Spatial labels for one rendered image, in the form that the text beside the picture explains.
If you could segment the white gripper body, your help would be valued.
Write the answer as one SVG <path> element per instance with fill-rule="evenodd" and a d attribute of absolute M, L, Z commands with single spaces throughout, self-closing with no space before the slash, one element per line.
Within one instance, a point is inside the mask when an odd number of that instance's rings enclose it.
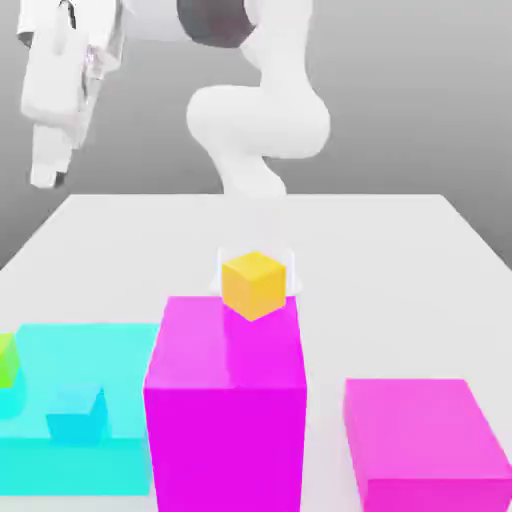
<path fill-rule="evenodd" d="M 32 30 L 20 100 L 34 126 L 57 131 L 73 149 L 83 144 L 88 123 L 89 38 L 81 30 Z"/>

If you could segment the small green cube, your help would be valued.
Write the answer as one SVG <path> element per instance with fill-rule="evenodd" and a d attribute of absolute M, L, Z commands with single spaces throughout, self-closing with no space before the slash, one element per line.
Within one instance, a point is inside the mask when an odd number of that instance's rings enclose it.
<path fill-rule="evenodd" d="M 0 389 L 11 388 L 19 369 L 19 356 L 13 333 L 0 333 Z"/>

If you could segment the small yellow cube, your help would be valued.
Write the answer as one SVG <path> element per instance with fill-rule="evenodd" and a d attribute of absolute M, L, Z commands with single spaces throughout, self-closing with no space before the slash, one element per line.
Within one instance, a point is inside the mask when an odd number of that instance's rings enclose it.
<path fill-rule="evenodd" d="M 221 292 L 226 306 L 258 320 L 284 307 L 286 267 L 258 251 L 237 256 L 222 264 Z"/>

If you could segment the small cyan cube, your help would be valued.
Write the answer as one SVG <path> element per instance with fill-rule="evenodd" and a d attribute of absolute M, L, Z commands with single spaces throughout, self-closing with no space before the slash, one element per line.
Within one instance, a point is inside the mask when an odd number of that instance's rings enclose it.
<path fill-rule="evenodd" d="M 108 425 L 104 389 L 96 384 L 59 388 L 46 410 L 50 438 L 60 444 L 95 445 Z"/>

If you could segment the large cyan box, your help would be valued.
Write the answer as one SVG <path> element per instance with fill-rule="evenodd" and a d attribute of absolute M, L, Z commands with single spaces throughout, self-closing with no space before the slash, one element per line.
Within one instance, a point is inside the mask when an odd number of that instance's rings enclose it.
<path fill-rule="evenodd" d="M 154 324 L 25 324 L 20 365 L 0 389 L 0 496 L 146 496 L 152 469 L 143 381 Z M 62 387 L 104 389 L 108 425 L 95 445 L 50 438 L 46 410 Z"/>

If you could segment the tall large magenta box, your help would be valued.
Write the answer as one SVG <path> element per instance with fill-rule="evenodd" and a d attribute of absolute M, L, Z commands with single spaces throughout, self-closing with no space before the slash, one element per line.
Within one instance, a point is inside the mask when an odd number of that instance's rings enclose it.
<path fill-rule="evenodd" d="M 297 304 L 248 321 L 168 300 L 144 381 L 158 512 L 300 512 L 307 382 Z"/>

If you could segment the low large magenta box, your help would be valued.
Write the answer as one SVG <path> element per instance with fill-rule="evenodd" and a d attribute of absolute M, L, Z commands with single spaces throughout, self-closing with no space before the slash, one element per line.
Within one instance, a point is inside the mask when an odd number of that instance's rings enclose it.
<path fill-rule="evenodd" d="M 462 379 L 345 382 L 362 512 L 507 512 L 512 464 Z"/>

